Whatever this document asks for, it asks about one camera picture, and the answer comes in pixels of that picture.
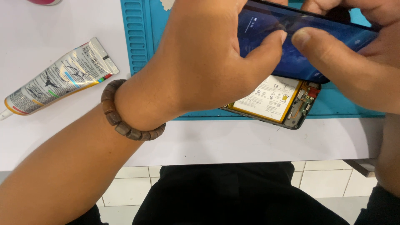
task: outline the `phone screen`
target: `phone screen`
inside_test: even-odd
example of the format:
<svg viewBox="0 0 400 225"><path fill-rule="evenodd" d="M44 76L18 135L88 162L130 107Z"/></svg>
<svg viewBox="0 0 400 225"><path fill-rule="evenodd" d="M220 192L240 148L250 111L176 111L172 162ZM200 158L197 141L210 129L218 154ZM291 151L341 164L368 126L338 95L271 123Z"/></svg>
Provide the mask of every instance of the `phone screen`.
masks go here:
<svg viewBox="0 0 400 225"><path fill-rule="evenodd" d="M329 32L354 51L359 51L378 37L369 27L334 22L300 10L275 6L272 3L248 1L239 14L238 39L241 57L260 46L270 33L284 30L288 37L283 44L282 59L273 74L283 77L327 83L322 75L292 44L293 34L303 27L315 27Z"/></svg>

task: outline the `white table surface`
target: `white table surface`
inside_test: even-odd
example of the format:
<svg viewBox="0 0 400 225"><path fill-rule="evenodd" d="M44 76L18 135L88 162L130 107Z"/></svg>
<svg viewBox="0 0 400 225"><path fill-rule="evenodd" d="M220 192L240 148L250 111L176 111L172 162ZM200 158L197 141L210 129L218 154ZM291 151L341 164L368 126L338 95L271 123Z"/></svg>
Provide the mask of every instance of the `white table surface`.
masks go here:
<svg viewBox="0 0 400 225"><path fill-rule="evenodd" d="M121 71L113 79L129 77L120 1L64 0L39 6L0 0L0 5L1 99L94 36ZM0 122L0 171L13 170L97 105L104 85L33 115ZM382 119L308 119L300 130L290 131L259 121L172 121L161 138L145 143L125 166L373 158L382 141L382 124Z"/></svg>

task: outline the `wooden bead bracelet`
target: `wooden bead bracelet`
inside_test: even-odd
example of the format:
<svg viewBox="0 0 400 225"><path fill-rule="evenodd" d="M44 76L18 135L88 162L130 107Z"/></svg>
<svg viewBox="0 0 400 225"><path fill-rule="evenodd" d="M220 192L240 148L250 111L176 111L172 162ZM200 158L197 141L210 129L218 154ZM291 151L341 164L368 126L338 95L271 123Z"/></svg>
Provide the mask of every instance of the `wooden bead bracelet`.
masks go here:
<svg viewBox="0 0 400 225"><path fill-rule="evenodd" d="M138 131L123 121L117 112L114 104L115 92L125 81L125 79L111 81L101 95L101 105L108 122L116 126L115 130L118 133L134 141L151 141L158 138L165 130L165 123L153 131Z"/></svg>

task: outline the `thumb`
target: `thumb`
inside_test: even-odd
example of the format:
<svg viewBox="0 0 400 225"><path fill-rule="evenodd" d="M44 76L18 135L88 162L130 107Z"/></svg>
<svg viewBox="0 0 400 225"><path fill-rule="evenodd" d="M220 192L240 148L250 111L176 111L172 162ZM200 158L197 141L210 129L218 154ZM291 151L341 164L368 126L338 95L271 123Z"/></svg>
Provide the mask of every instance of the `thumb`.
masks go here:
<svg viewBox="0 0 400 225"><path fill-rule="evenodd" d="M369 64L368 59L324 30L302 28L294 33L292 43L315 68L338 86L356 82Z"/></svg>
<svg viewBox="0 0 400 225"><path fill-rule="evenodd" d="M288 33L277 30L268 35L259 47L251 51L247 57L247 68L257 75L261 83L274 71L282 57L282 45Z"/></svg>

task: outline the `pink object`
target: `pink object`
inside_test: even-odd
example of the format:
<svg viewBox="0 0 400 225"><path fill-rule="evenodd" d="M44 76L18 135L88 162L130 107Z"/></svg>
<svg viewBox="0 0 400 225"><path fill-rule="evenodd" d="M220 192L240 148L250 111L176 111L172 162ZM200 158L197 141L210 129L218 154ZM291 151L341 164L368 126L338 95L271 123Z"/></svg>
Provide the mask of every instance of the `pink object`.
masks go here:
<svg viewBox="0 0 400 225"><path fill-rule="evenodd" d="M61 0L28 0L28 1L39 5L52 6L59 3Z"/></svg>

